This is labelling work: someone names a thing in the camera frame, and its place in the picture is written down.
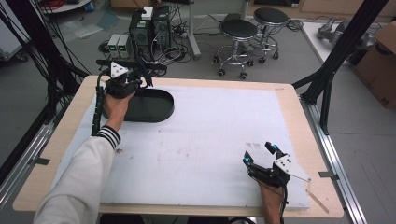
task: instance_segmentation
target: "black stool seat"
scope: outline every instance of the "black stool seat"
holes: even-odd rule
[[[282,23],[289,19],[284,12],[271,7],[261,7],[256,9],[254,11],[254,17],[260,23]]]
[[[229,20],[221,24],[221,31],[230,37],[251,38],[257,34],[255,25],[243,20]]]

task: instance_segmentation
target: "human arm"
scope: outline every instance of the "human arm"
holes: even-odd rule
[[[106,125],[76,150],[56,186],[38,206],[35,223],[95,223],[114,149],[120,143],[117,131],[132,96],[105,98]]]
[[[262,196],[262,209],[265,224],[280,224],[280,206],[283,201],[283,190],[281,187],[271,187],[258,181]]]

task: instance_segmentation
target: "cardboard box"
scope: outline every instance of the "cardboard box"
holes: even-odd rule
[[[143,8],[156,6],[155,0],[111,0],[112,7],[118,8]]]
[[[396,21],[375,33],[377,43],[354,72],[386,108],[396,108]]]

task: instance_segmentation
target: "striped cuff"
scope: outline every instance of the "striped cuff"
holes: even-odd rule
[[[107,141],[111,144],[111,146],[113,146],[113,150],[121,141],[119,134],[114,129],[112,129],[110,126],[107,125],[103,126],[96,136],[104,137],[105,139],[107,139]]]

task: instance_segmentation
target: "sleeve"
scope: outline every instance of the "sleeve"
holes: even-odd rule
[[[43,198],[34,223],[95,223],[120,136],[108,126],[74,153],[55,187]]]

